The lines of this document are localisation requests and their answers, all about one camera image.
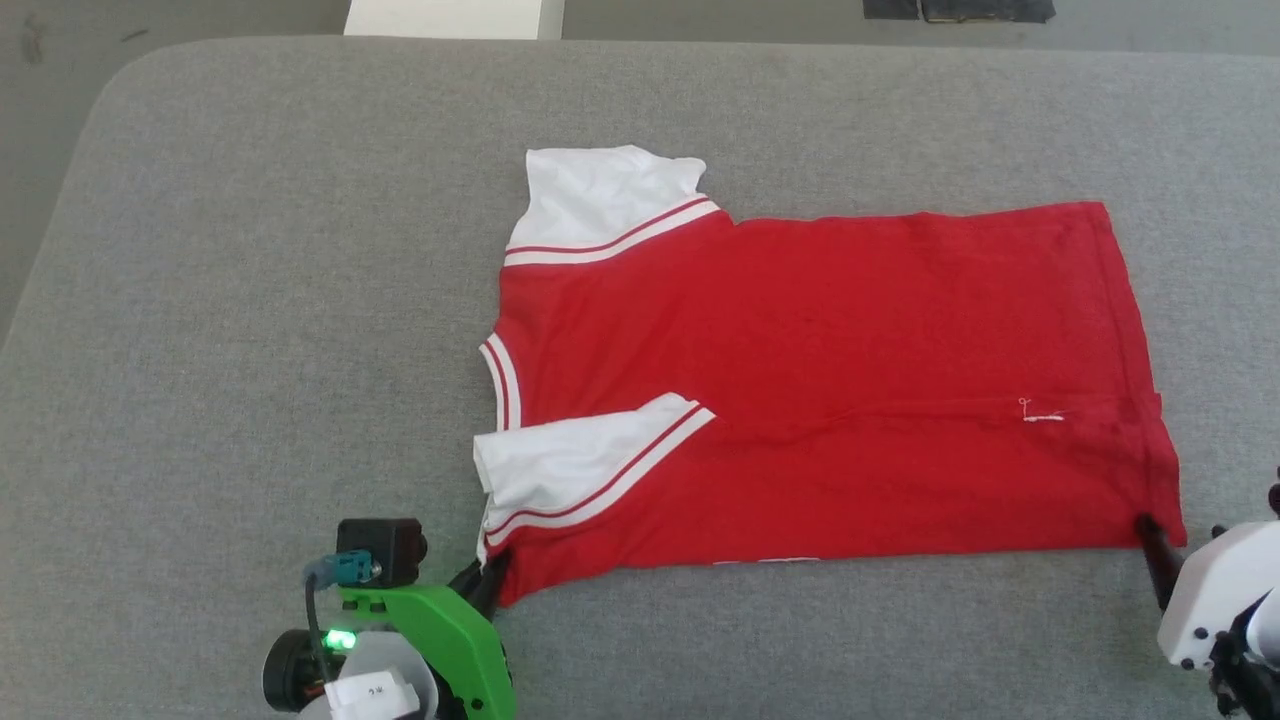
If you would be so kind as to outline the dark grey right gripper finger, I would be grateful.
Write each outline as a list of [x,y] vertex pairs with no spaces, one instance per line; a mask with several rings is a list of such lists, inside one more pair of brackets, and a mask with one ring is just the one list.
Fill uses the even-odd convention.
[[1135,519],[1135,533],[1158,610],[1165,612],[1175,591],[1184,557],[1170,542],[1165,528],[1151,514],[1143,512]]

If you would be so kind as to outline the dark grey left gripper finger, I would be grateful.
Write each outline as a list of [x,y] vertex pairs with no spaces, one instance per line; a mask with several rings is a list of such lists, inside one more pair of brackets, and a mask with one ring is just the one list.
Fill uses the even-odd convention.
[[500,592],[509,566],[509,552],[481,561],[474,560],[458,571],[448,587],[476,612],[492,621],[500,605]]

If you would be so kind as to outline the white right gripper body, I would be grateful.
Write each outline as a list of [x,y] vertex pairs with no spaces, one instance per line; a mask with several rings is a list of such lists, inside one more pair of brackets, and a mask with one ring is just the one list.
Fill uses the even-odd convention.
[[1176,666],[1206,667],[1215,638],[1256,603],[1245,621],[1245,652],[1277,666],[1279,523],[1251,521],[1225,530],[1181,565],[1164,611],[1157,644]]

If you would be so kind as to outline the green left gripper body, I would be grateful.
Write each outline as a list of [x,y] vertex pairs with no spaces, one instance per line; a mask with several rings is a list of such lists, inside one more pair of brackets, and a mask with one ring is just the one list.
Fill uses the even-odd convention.
[[356,632],[338,674],[340,719],[512,719],[499,633],[447,585],[343,588]]

